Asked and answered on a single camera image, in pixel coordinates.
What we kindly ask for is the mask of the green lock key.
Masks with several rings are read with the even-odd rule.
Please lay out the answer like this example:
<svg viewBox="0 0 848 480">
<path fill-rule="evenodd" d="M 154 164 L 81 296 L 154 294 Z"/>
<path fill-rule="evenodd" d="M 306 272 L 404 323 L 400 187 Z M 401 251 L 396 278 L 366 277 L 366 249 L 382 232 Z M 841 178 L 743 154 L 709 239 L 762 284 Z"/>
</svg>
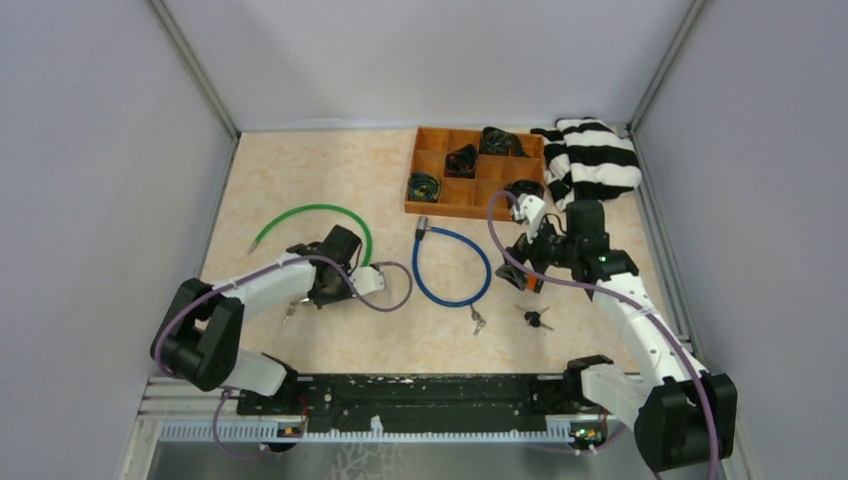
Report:
<svg viewBox="0 0 848 480">
<path fill-rule="evenodd" d="M 310 304 L 311 301 L 308 298 L 292 301 L 285 311 L 282 325 L 285 326 L 295 316 L 300 307 L 309 306 Z"/>
</svg>

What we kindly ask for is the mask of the green cable lock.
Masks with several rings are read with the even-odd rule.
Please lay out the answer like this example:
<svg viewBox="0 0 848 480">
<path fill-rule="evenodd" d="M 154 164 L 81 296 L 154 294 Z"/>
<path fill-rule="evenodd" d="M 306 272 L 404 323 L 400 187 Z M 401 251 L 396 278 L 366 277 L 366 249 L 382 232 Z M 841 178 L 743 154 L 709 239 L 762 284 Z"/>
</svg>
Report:
<svg viewBox="0 0 848 480">
<path fill-rule="evenodd" d="M 257 233 L 257 235 L 254 237 L 252 243 L 248 247 L 246 253 L 248 255 L 252 254 L 255 251 L 255 249 L 260 245 L 260 243 L 263 241 L 263 239 L 281 222 L 283 222 L 283 221 L 285 221 L 285 220 L 287 220 L 287 219 L 289 219 L 293 216 L 296 216 L 298 214 L 309 212 L 309 211 L 335 212 L 335 213 L 342 214 L 342 215 L 350 218 L 354 222 L 356 222 L 359 225 L 359 227 L 361 228 L 361 230 L 364 234 L 364 243 L 363 243 L 364 253 L 357 260 L 357 263 L 358 263 L 359 266 L 367 266 L 367 265 L 371 264 L 374 242 L 373 242 L 373 235 L 372 235 L 371 229 L 367 225 L 365 220 L 362 217 L 360 217 L 358 214 L 354 213 L 350 209 L 347 209 L 347 208 L 339 206 L 339 205 L 324 204 L 324 203 L 313 203 L 313 204 L 301 205 L 301 206 L 292 208 L 290 210 L 287 210 L 287 211 L 283 212 L 282 214 L 278 215 L 277 217 L 272 219 L 270 222 L 268 222 Z"/>
</svg>

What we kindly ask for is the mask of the black padlock keys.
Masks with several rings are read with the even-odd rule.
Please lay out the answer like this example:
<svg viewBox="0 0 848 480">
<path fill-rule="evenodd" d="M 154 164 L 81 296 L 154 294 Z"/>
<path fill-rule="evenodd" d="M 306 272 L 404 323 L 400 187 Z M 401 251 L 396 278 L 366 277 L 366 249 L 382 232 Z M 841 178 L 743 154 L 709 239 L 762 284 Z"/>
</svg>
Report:
<svg viewBox="0 0 848 480">
<path fill-rule="evenodd" d="M 539 309 L 528 309 L 521 305 L 515 305 L 515 308 L 522 314 L 522 318 L 528 326 L 548 331 L 554 330 L 553 327 L 542 321 L 542 316 L 550 310 L 549 307 L 545 306 Z"/>
</svg>

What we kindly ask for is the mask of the blue lock key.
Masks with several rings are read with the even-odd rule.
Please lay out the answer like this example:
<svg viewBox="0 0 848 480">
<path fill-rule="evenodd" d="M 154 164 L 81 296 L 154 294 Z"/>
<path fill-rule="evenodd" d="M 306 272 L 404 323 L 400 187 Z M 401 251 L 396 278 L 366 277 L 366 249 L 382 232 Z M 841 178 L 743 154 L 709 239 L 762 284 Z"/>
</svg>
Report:
<svg viewBox="0 0 848 480">
<path fill-rule="evenodd" d="M 482 329 L 486 326 L 487 321 L 484 319 L 482 314 L 476 309 L 476 307 L 473 304 L 469 305 L 469 309 L 471 311 L 471 318 L 475 323 L 473 336 L 477 337 L 480 334 L 480 332 L 482 331 Z"/>
</svg>

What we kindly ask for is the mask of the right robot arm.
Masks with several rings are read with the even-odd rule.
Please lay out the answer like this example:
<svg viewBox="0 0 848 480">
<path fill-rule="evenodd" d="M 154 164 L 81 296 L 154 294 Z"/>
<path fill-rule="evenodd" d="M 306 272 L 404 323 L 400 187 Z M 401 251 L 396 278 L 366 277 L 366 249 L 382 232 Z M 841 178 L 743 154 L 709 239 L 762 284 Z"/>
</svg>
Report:
<svg viewBox="0 0 848 480">
<path fill-rule="evenodd" d="M 526 227 L 510 247 L 493 230 L 501 198 L 511 219 Z M 519 289 L 535 280 L 585 291 L 637 363 L 640 378 L 634 380 L 601 356 L 571 361 L 563 385 L 567 406 L 588 412 L 597 405 L 615 416 L 656 474 L 705 463 L 708 478 L 717 478 L 722 460 L 733 453 L 737 387 L 727 374 L 710 372 L 670 329 L 630 255 L 611 247 L 602 204 L 568 204 L 563 232 L 548 222 L 545 202 L 535 195 L 499 191 L 487 215 L 504 259 L 502 278 Z"/>
</svg>

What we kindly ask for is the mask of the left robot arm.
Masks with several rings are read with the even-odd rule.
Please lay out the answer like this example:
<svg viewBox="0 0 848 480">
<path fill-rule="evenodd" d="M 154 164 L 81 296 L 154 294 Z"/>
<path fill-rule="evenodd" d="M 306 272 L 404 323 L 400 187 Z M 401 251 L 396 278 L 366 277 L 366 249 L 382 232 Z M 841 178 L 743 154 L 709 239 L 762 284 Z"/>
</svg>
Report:
<svg viewBox="0 0 848 480">
<path fill-rule="evenodd" d="M 246 321 L 292 300 L 326 305 L 352 298 L 347 279 L 362 246 L 352 231 L 334 226 L 316 242 L 288 248 L 277 260 L 217 284 L 190 278 L 177 288 L 150 347 L 160 370 L 201 391 L 249 391 L 277 414 L 300 399 L 293 369 L 240 346 Z"/>
</svg>

